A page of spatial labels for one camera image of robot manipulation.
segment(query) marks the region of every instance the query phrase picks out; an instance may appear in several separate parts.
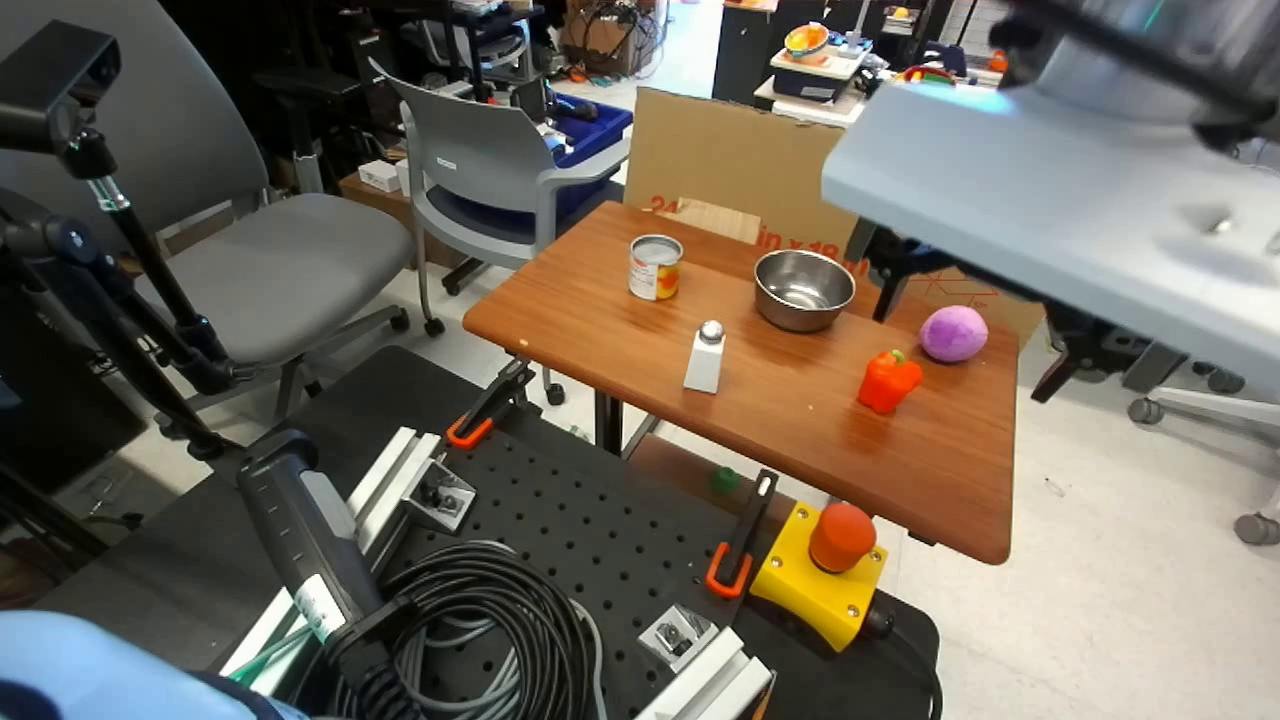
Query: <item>floor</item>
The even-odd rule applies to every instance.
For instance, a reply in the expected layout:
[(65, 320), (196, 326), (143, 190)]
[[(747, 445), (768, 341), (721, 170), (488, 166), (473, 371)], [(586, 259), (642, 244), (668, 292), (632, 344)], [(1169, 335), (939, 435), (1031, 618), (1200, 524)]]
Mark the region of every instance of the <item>floor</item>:
[[(715, 11), (715, 5), (675, 5), (668, 47), (642, 81), (705, 96)], [(627, 102), (636, 83), (576, 91)], [(461, 315), (499, 280), (503, 273), (488, 273), (455, 299), (436, 284), (447, 333), (439, 341), (410, 333), (395, 344), (485, 382), (503, 355), (466, 335)], [(417, 309), (417, 277), (404, 273), (386, 299)], [(1232, 535), (1232, 520), (1276, 486), (1272, 448), (1175, 416), (1132, 426), (1114, 380), (1067, 382), (1052, 403), (1031, 403), (1027, 382), (1046, 355), (1046, 341), (1037, 335), (1019, 359), (1011, 558), (983, 569), (878, 524), (892, 550), (883, 588), (930, 611), (943, 630), (946, 716), (1280, 720), (1280, 618), (1272, 618), (1280, 546), (1258, 550)], [(569, 386), (569, 395), (546, 421), (591, 426), (586, 390)], [(252, 441), (267, 426), (267, 407), (267, 395), (236, 401), (216, 426)], [(751, 473), (723, 448), (664, 433)], [(201, 475), (201, 465), (148, 433), (68, 504), (155, 507)]]

